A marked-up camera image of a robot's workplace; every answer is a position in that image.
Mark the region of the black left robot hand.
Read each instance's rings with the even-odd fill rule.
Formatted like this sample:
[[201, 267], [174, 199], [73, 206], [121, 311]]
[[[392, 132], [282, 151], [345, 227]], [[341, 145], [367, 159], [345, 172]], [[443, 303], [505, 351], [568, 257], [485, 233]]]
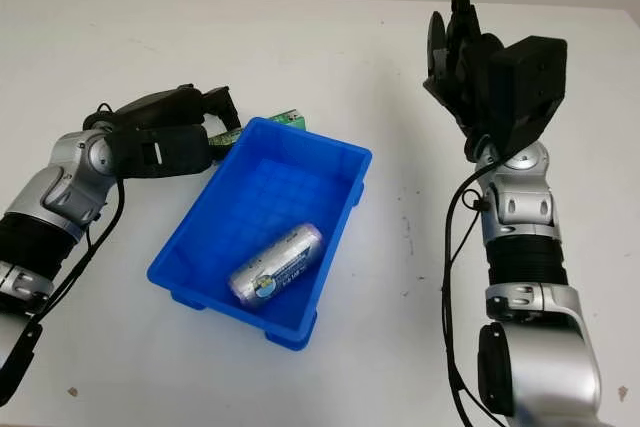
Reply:
[[201, 92], [192, 84], [145, 95], [115, 111], [99, 110], [83, 122], [84, 130], [110, 127], [153, 129], [202, 124], [205, 115], [218, 117], [230, 131], [241, 127], [229, 87]]

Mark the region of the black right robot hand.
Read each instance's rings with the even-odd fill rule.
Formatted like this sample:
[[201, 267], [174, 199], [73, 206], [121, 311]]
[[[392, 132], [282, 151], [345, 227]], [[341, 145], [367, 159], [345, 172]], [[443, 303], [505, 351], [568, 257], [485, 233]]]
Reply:
[[483, 32], [471, 0], [451, 0], [445, 23], [432, 13], [427, 33], [427, 78], [423, 87], [454, 117], [465, 136], [464, 153], [477, 162], [490, 140], [487, 121], [489, 58], [503, 48]]

